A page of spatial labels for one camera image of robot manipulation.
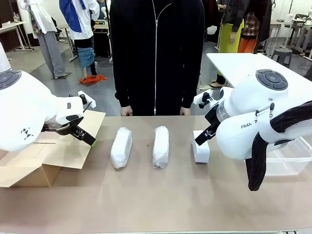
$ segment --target gray pants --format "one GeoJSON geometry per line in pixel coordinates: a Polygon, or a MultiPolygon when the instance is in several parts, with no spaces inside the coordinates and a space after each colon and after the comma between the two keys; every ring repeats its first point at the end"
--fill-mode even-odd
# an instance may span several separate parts
{"type": "Polygon", "coordinates": [[[54,75],[55,78],[64,75],[65,67],[62,57],[60,55],[59,44],[55,37],[55,33],[47,32],[46,34],[42,34],[37,37],[40,43],[44,60],[47,63],[51,73],[54,75]]]}

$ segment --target cardboard box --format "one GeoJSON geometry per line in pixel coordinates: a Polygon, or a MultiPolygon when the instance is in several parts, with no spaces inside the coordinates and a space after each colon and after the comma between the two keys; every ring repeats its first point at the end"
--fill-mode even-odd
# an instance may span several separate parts
{"type": "MultiPolygon", "coordinates": [[[[95,137],[104,117],[105,113],[86,111],[79,126],[95,137]]],[[[72,135],[46,132],[22,151],[0,150],[0,187],[50,187],[61,167],[81,169],[90,149],[72,135]]]]}

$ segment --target gray stool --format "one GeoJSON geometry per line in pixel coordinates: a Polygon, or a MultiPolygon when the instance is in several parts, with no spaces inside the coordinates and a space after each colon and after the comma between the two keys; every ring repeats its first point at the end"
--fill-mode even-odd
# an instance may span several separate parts
{"type": "Polygon", "coordinates": [[[291,64],[291,60],[292,60],[292,54],[293,54],[293,52],[289,49],[279,48],[279,49],[274,50],[273,55],[272,55],[272,59],[274,60],[274,56],[277,55],[276,62],[278,62],[279,64],[282,64],[283,66],[285,66],[287,68],[289,68],[289,66],[291,64]],[[285,59],[288,56],[289,56],[289,62],[285,63],[285,59]]]}

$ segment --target orange cloth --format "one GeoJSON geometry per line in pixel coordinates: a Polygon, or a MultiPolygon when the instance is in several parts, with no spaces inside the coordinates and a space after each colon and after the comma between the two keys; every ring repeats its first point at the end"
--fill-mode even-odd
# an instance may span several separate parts
{"type": "Polygon", "coordinates": [[[107,77],[104,77],[103,75],[97,75],[96,77],[93,78],[92,75],[87,76],[86,78],[81,78],[80,82],[81,83],[91,83],[91,82],[99,82],[101,80],[106,80],[107,77]]]}
{"type": "Polygon", "coordinates": [[[239,42],[239,53],[252,53],[257,45],[257,39],[244,39],[241,38],[239,42]]]}

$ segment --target orange pants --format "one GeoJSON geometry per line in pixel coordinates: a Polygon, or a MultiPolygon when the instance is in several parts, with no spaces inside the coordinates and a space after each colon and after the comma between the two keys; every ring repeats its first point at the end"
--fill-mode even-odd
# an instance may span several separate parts
{"type": "Polygon", "coordinates": [[[252,53],[257,45],[257,39],[244,39],[241,38],[239,42],[239,53],[252,53]]]}

